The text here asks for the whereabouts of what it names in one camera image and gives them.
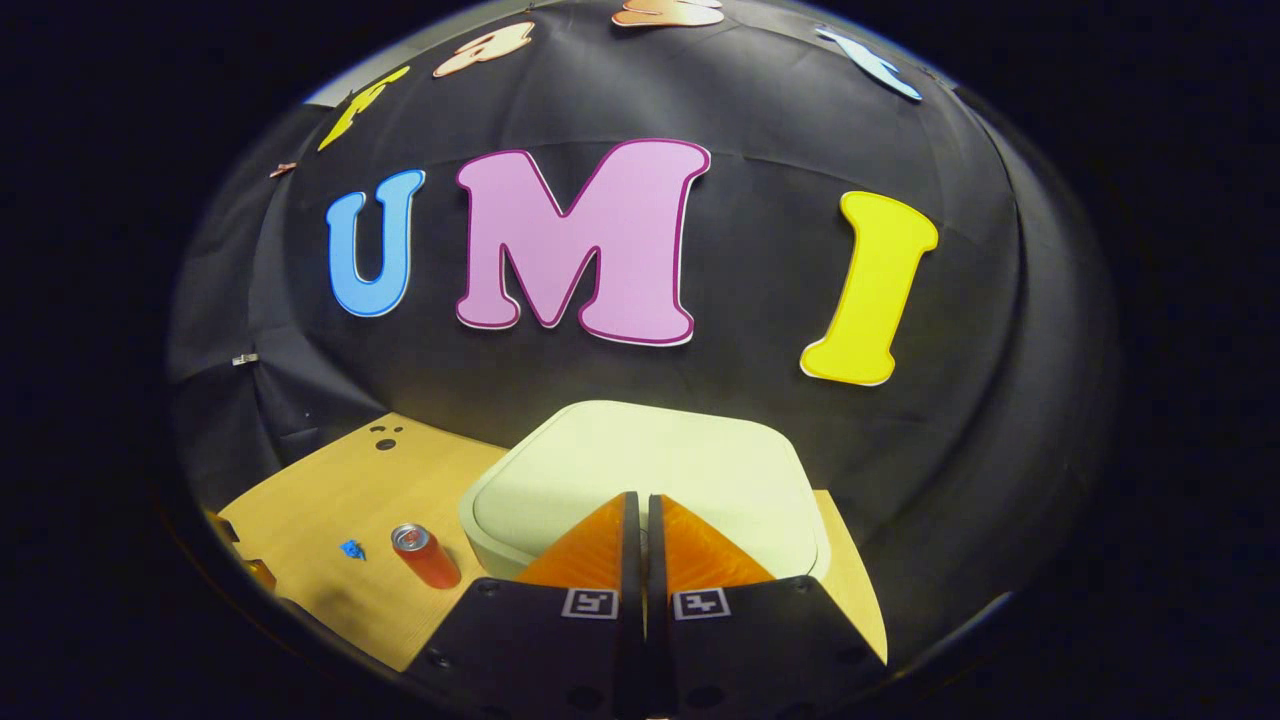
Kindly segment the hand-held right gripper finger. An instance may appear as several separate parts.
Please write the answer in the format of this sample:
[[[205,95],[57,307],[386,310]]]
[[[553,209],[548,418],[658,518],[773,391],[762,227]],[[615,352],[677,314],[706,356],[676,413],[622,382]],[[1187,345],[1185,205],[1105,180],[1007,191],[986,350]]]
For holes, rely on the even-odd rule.
[[[515,579],[474,580],[404,670],[458,719],[641,719],[639,500],[616,496]]]
[[[669,719],[837,719],[886,661],[815,578],[745,573],[695,512],[649,500],[646,711]]]

